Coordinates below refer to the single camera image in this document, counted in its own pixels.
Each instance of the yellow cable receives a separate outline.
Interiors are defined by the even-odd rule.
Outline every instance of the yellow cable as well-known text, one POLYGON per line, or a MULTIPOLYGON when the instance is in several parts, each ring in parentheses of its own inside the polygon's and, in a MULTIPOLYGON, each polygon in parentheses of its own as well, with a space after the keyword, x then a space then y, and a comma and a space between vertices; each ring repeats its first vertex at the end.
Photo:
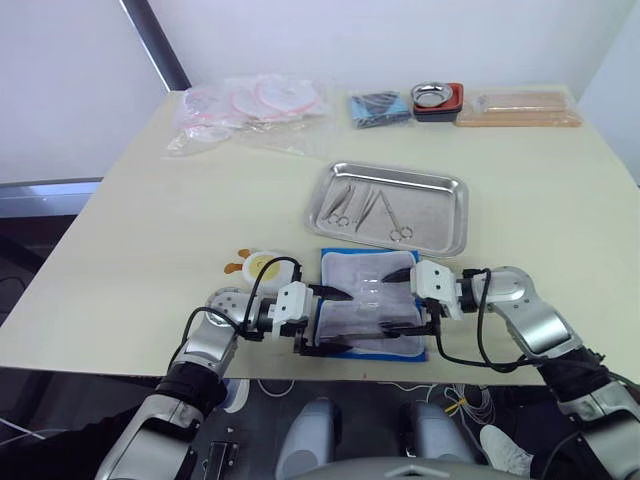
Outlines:
POLYGON ((467 399, 463 397, 460 400, 458 400, 456 403, 454 403, 453 405, 445 408, 444 409, 444 413, 449 413, 451 410, 454 410, 455 408, 458 408, 458 407, 464 405, 465 403, 467 403, 467 399))

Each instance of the metal rod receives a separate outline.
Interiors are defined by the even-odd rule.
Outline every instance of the metal rod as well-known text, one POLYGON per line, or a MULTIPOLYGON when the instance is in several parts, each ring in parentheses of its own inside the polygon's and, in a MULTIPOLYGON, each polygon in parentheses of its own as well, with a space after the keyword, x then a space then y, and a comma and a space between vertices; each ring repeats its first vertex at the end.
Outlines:
POLYGON ((120 0, 131 24, 138 32, 142 46, 160 76, 165 88, 186 90, 191 82, 160 26, 147 0, 120 0))

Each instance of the beige table surface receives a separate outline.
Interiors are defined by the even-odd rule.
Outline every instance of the beige table surface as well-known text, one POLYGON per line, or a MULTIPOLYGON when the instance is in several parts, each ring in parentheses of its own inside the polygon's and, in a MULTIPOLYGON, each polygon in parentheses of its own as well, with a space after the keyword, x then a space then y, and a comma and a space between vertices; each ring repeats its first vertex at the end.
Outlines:
MULTIPOLYGON (((523 268, 611 369, 640 379, 639 195, 591 126, 344 128, 331 140, 331 160, 231 143, 170 159, 164 148, 178 100, 169 95, 131 143, 0 328, 0 365, 164 374, 189 312, 218 288, 246 288, 240 273, 223 273, 239 248, 291 254, 317 281, 321 247, 357 246, 303 227, 319 176, 347 160, 461 178, 468 244, 442 263, 523 268)), ((490 354, 516 358, 504 322, 487 320, 490 354)), ((472 316, 445 322, 449 353, 479 359, 474 329, 472 316)), ((291 339, 241 341, 228 376, 541 383, 531 367, 502 375, 446 362, 432 340, 430 360, 419 364, 303 358, 291 353, 291 339)))

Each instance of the yellow round object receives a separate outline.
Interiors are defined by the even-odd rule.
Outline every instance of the yellow round object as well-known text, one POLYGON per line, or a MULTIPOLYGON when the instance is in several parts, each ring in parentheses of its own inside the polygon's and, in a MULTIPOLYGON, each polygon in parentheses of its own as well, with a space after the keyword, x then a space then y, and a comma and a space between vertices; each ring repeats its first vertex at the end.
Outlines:
MULTIPOLYGON (((257 278, 260 270, 267 264, 269 260, 273 260, 275 257, 273 255, 258 255, 255 258, 251 259, 251 263, 249 264, 249 274, 253 278, 257 278)), ((275 278, 278 273, 280 273, 280 265, 278 263, 274 263, 271 265, 264 275, 262 276, 263 281, 269 281, 275 278)))

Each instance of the metal tray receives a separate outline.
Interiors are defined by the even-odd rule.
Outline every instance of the metal tray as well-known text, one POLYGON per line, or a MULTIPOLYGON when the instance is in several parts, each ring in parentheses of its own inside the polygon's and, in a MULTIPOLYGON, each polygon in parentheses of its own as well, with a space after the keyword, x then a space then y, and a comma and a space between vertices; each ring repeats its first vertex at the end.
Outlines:
POLYGON ((467 207, 467 187, 455 177, 336 163, 311 198, 306 224, 340 240, 451 257, 467 243, 467 207))

